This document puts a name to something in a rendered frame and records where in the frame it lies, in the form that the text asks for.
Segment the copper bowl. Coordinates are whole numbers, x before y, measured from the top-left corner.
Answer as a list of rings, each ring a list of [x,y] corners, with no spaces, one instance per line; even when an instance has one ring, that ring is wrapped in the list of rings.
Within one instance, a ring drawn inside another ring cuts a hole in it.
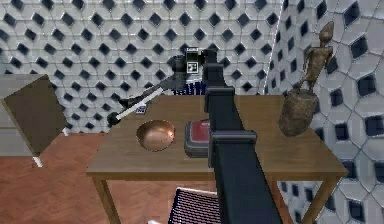
[[[159,152],[174,141],[175,127],[166,120],[150,120],[137,128],[136,137],[145,150]]]

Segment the bronze figure statue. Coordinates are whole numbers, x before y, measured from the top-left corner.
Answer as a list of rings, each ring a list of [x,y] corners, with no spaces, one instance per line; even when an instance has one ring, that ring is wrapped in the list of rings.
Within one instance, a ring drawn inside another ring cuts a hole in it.
[[[327,43],[333,38],[334,22],[328,22],[319,32],[320,45],[311,47],[304,56],[303,71],[296,88],[285,97],[278,121],[281,132],[287,137],[304,133],[310,126],[317,105],[318,97],[313,92],[321,71],[328,66],[333,47]]]

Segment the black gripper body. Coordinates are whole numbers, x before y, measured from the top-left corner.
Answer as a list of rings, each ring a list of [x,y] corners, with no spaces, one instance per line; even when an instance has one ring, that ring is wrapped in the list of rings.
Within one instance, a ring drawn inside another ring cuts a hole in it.
[[[166,87],[171,90],[182,91],[186,84],[186,62],[183,55],[176,55],[170,59],[173,74],[167,79]]]

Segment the dark striped chair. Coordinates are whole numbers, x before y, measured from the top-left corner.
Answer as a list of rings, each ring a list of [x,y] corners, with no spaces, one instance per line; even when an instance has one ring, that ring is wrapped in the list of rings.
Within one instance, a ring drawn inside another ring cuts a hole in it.
[[[217,193],[177,187],[168,224],[221,224]]]

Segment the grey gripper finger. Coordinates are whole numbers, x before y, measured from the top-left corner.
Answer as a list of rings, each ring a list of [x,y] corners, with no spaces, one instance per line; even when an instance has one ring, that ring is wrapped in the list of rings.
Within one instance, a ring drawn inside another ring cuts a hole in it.
[[[161,91],[161,90],[156,90],[154,93],[152,93],[149,96],[145,97],[141,102],[139,102],[138,104],[133,105],[131,108],[125,109],[123,107],[123,110],[121,112],[112,112],[112,113],[110,113],[107,116],[108,126],[112,127],[114,125],[117,125],[121,121],[122,118],[126,117],[127,115],[129,115],[132,112],[135,112],[136,109],[139,106],[145,105],[146,103],[151,101],[153,98],[155,98],[156,96],[160,95],[162,92],[163,91]]]
[[[167,90],[173,87],[174,84],[174,77],[170,76],[164,80],[162,80],[159,84],[156,84],[148,89],[146,89],[141,95],[135,96],[135,97],[129,97],[128,99],[120,99],[119,103],[125,108],[131,108],[133,105],[138,104],[141,102],[145,97],[149,96],[150,94],[154,93],[156,90]]]

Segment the dark blue striped object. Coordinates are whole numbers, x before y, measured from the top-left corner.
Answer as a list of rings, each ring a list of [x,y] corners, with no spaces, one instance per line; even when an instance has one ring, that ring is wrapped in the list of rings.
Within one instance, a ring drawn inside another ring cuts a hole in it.
[[[204,95],[206,85],[202,81],[186,83],[183,90],[173,90],[174,95]]]

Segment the red and grey box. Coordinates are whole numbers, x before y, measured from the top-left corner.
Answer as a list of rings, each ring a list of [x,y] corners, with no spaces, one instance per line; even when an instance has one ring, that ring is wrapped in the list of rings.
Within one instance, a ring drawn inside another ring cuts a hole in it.
[[[185,126],[185,154],[190,158],[207,158],[209,133],[208,119],[189,121]]]

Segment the brown wooden table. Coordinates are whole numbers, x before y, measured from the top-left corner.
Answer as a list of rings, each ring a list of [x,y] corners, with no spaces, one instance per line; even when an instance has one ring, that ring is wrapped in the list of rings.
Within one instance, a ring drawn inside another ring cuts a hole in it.
[[[289,138],[278,128],[284,97],[236,96],[243,125],[257,132],[256,153],[273,192],[278,181],[319,181],[321,186],[302,219],[313,224],[339,180],[348,174],[343,164],[311,129]],[[161,95],[145,115],[131,114],[110,129],[91,160],[90,176],[110,224],[120,224],[106,182],[127,181],[211,181],[213,170],[205,159],[192,159],[184,153],[184,127],[189,120],[205,119],[202,96]],[[136,138],[137,128],[150,120],[166,120],[176,128],[175,141],[160,152],[143,149]]]

